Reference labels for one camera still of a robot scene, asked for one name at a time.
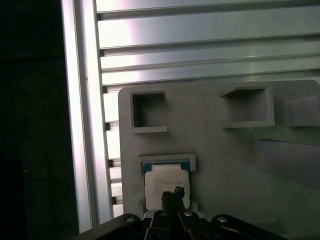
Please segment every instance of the dark background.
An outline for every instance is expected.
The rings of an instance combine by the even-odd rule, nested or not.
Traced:
[[[0,22],[1,239],[69,239],[78,219],[61,3],[1,0]]]

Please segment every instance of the silver metal bar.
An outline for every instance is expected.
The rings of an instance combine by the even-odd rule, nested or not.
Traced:
[[[120,135],[119,131],[111,130],[106,131],[108,159],[120,158]]]
[[[96,0],[98,13],[153,8],[191,7],[241,3],[280,2],[279,0]]]
[[[195,44],[193,49],[186,50],[103,56],[101,57],[101,67],[107,72],[314,55],[320,55],[320,41],[318,40],[259,42],[258,44],[251,42],[250,44],[238,43],[238,45],[231,46],[213,45],[200,49]],[[108,108],[114,112],[114,105],[109,103],[109,99],[113,98],[111,94],[113,93],[106,94],[104,97],[107,98],[105,102],[108,104]]]
[[[112,197],[122,197],[122,182],[112,182],[111,189]]]
[[[319,69],[320,56],[105,72],[104,85]]]
[[[106,123],[119,120],[118,92],[106,93],[103,95],[104,118]]]
[[[121,181],[121,167],[110,168],[110,179],[111,181]]]
[[[113,218],[95,0],[82,0],[92,161],[98,224]]]
[[[114,212],[113,214],[115,218],[124,214],[124,205],[123,204],[113,205],[113,212]]]
[[[79,232],[97,225],[82,38],[81,5],[63,0],[63,30]]]
[[[320,33],[320,6],[103,20],[102,49]]]

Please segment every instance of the metal frame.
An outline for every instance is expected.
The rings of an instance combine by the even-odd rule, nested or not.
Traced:
[[[79,1],[62,0],[70,129],[79,232],[97,225]]]
[[[113,218],[94,2],[61,1],[80,233]]]

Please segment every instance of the square slot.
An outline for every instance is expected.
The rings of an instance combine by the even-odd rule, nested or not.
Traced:
[[[165,92],[132,93],[132,131],[134,133],[167,132],[164,112],[167,110]]]
[[[235,87],[223,94],[228,111],[225,128],[252,128],[275,125],[271,89],[267,86]]]

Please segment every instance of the gray plastic board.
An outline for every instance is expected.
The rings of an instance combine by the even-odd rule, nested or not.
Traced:
[[[226,98],[234,89],[244,91]],[[273,221],[278,225],[271,230],[279,233],[318,229],[320,204],[313,203],[320,202],[319,191],[258,168],[254,136],[234,128],[287,128],[285,101],[319,94],[312,80],[123,88],[118,102],[124,212],[144,214],[141,156],[195,154],[191,201],[205,215]],[[310,220],[302,223],[297,216],[305,214]]]

